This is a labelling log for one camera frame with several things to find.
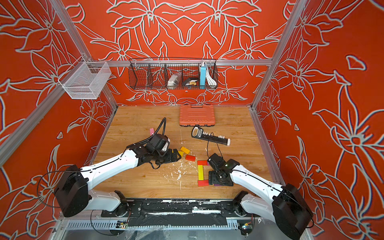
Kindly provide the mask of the lime yellow long block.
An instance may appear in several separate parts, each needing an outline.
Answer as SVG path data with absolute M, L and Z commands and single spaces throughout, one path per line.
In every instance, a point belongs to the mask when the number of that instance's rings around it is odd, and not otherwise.
M 198 180 L 203 181 L 204 180 L 204 166 L 198 165 Z

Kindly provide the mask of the long red block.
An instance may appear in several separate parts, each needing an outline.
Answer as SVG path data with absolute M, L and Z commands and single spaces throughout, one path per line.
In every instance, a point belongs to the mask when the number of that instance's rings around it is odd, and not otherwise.
M 199 187 L 205 187 L 205 186 L 209 186 L 210 183 L 209 183 L 209 180 L 198 180 L 198 186 Z

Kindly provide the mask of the red cube block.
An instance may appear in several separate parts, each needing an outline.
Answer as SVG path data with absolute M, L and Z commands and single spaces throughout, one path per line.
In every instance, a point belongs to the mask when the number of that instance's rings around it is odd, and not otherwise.
M 208 162 L 207 161 L 198 161 L 198 166 L 207 166 L 208 165 Z

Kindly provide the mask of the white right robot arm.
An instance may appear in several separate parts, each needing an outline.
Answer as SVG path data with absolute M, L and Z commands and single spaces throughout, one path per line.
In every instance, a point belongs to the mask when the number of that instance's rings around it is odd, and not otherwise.
M 213 168 L 209 173 L 211 185 L 237 184 L 250 191 L 242 191 L 235 197 L 238 215 L 247 213 L 266 218 L 292 240 L 299 240 L 313 220 L 313 212 L 295 186 L 270 182 L 232 159 L 226 162 L 210 158 L 208 164 Z

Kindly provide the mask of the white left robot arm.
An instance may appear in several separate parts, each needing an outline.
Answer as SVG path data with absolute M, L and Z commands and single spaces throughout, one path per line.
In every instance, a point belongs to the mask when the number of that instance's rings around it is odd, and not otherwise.
M 130 211 L 126 197 L 120 191 L 106 193 L 94 188 L 105 180 L 144 163 L 155 162 L 160 167 L 177 162 L 181 158 L 176 149 L 168 149 L 164 153 L 155 150 L 150 153 L 143 146 L 139 146 L 91 166 L 78 168 L 72 165 L 61 176 L 54 190 L 55 198 L 66 218 L 88 210 L 107 211 L 122 217 Z

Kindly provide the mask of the orange block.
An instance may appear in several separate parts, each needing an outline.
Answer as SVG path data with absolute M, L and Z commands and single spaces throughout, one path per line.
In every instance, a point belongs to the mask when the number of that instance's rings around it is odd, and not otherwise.
M 191 152 L 189 149 L 187 149 L 187 148 L 185 148 L 185 147 L 181 147 L 181 151 L 182 151 L 183 153 L 187 154 L 187 155 Z

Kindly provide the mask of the small red block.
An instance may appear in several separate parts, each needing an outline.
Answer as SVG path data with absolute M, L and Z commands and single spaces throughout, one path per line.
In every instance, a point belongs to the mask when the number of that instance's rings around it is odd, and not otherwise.
M 196 157 L 192 156 L 192 155 L 186 155 L 185 159 L 188 160 L 188 161 L 191 161 L 191 162 L 195 162 L 196 161 Z

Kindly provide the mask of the orange plastic tool case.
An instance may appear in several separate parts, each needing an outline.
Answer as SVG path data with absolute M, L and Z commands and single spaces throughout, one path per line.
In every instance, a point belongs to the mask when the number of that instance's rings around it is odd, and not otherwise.
M 180 126 L 214 126 L 216 124 L 214 106 L 183 105 L 180 106 Z

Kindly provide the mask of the silver packet in basket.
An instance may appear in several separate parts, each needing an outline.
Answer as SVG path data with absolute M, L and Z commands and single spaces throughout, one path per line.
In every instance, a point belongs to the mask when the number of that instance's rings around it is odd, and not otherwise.
M 174 90 L 179 86 L 179 83 L 182 79 L 182 73 L 175 73 L 173 74 L 167 83 L 167 89 Z

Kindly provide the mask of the aluminium frame post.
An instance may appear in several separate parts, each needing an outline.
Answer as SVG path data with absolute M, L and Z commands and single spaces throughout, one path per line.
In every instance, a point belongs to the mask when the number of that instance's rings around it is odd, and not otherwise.
M 50 0 L 52 7 L 54 8 L 56 14 L 60 18 L 62 24 L 65 26 L 69 36 L 71 37 L 73 43 L 77 47 L 79 53 L 83 57 L 84 61 L 92 62 L 93 58 L 85 45 L 85 42 L 81 38 L 75 24 L 73 23 L 70 15 L 68 14 L 64 4 L 59 0 Z

